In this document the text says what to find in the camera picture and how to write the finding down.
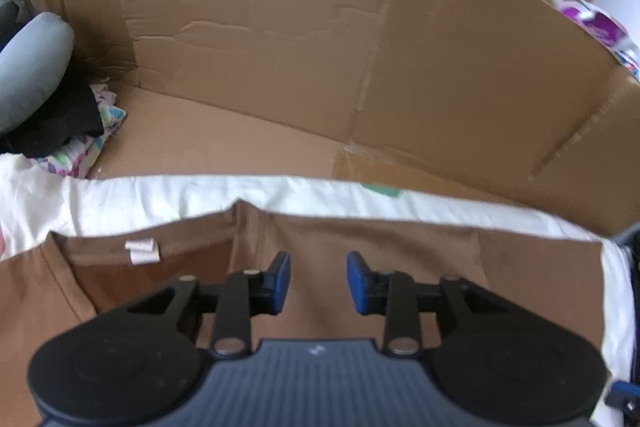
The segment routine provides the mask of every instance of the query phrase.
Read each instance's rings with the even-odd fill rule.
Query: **brown shirt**
[[[125,242],[153,238],[162,261],[133,266]],[[346,254],[362,252],[372,269],[473,280],[584,336],[600,347],[604,331],[600,244],[511,232],[365,219],[281,216],[237,203],[221,214],[116,237],[46,241],[0,264],[0,424],[40,421],[25,374],[47,339],[158,288],[178,275],[222,282],[231,271],[266,269],[275,253],[292,257],[284,311],[252,320],[264,337],[382,336],[383,318],[351,304]],[[439,343],[434,317],[422,318],[424,343]],[[206,342],[209,328],[202,328]]]

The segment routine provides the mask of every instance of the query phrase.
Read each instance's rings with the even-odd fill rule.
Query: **black cloth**
[[[104,128],[94,92],[73,59],[49,99],[24,123],[0,137],[0,153],[48,156],[73,136],[102,135]]]

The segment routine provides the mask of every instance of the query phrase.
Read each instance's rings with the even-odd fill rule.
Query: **gray cushion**
[[[55,13],[35,16],[0,52],[0,136],[27,120],[56,90],[74,32]]]

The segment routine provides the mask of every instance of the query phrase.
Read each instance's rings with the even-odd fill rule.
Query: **white fabric edge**
[[[302,217],[418,221],[508,230],[550,239],[602,242],[602,356],[614,379],[628,380],[635,311],[628,259],[617,245],[538,210],[457,200],[404,190],[397,198],[360,184],[293,176],[138,176],[113,180],[61,178],[23,156],[0,155],[0,260],[39,245],[49,230],[74,236],[117,235],[222,212],[244,200],[262,210]],[[601,401],[592,421],[622,425]]]

